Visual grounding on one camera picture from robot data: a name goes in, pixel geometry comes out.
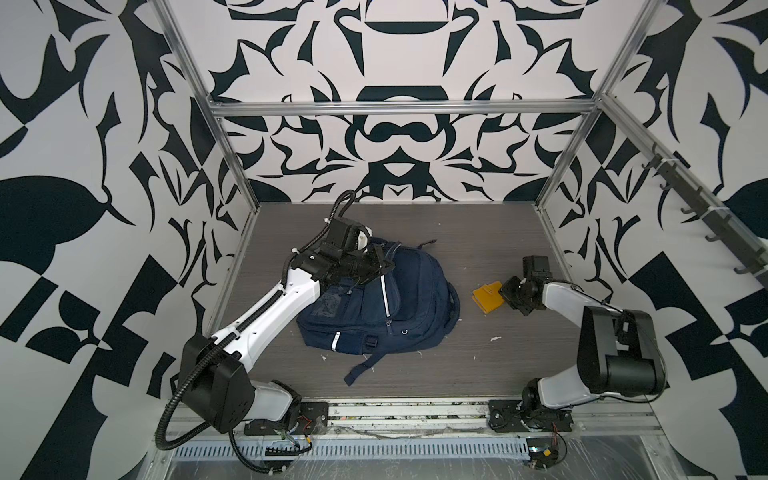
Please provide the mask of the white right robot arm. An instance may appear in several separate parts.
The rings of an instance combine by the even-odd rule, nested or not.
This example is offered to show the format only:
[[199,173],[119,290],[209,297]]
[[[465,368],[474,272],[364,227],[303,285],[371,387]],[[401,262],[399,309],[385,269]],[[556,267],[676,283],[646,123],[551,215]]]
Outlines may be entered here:
[[644,404],[663,394],[667,368],[648,313],[621,309],[554,278],[546,256],[526,256],[522,264],[523,275],[500,289],[504,301],[525,316],[552,311],[579,328],[575,364],[529,382],[522,410],[549,413],[606,398]]

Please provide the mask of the navy blue backpack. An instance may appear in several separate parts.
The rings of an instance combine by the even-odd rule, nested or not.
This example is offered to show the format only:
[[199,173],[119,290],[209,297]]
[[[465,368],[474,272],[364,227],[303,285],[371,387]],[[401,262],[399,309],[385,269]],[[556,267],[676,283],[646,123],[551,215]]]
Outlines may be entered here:
[[392,271],[364,286],[345,279],[296,318],[307,346],[366,357],[344,377],[348,386],[388,354],[439,345],[460,317],[459,295],[424,243],[374,243],[394,263]]

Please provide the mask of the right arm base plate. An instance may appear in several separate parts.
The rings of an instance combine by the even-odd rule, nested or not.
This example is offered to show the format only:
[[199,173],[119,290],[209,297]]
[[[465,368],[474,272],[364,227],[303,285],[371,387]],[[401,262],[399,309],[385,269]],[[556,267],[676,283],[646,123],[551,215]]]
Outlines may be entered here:
[[570,410],[549,409],[523,399],[494,399],[488,402],[488,427],[497,433],[571,432]]

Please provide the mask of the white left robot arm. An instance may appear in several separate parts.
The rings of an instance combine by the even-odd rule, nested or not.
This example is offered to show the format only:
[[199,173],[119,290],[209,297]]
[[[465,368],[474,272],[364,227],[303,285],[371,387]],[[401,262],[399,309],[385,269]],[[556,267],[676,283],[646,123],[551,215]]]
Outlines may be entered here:
[[196,334],[184,345],[179,384],[163,414],[176,407],[194,411],[206,428],[234,429],[260,402],[261,411],[280,419],[293,398],[272,383],[254,384],[249,372],[277,335],[330,288],[376,282],[394,267],[394,250],[375,241],[364,225],[328,219],[308,245],[286,259],[278,283],[244,314],[209,337]]

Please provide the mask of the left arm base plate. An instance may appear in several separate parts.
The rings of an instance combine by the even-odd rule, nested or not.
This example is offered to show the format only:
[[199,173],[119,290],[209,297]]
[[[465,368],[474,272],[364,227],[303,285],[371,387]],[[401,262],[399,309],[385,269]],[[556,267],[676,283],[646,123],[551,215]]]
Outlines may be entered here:
[[311,435],[327,426],[329,418],[328,402],[310,401],[291,406],[284,417],[277,421],[256,419],[245,424],[247,436],[267,436],[287,433],[291,435]]

